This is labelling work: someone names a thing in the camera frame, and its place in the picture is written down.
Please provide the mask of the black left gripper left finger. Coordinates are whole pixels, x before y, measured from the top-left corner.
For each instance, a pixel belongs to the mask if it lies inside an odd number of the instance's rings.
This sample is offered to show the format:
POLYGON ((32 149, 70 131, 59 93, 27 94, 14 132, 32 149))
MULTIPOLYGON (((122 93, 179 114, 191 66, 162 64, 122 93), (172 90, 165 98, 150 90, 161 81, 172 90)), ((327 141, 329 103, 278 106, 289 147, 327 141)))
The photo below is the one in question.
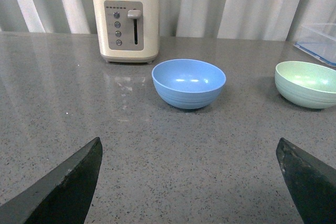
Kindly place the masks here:
POLYGON ((98 137, 1 205, 1 223, 84 223, 102 162, 98 137))

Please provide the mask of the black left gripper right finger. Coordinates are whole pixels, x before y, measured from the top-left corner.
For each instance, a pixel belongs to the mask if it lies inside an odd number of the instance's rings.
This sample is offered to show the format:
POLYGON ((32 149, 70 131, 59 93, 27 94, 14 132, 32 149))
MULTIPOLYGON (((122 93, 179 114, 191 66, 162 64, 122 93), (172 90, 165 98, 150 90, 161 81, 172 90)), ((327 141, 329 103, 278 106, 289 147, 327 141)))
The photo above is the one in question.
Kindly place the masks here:
POLYGON ((335 223, 335 169, 283 137, 276 156, 302 221, 335 223))

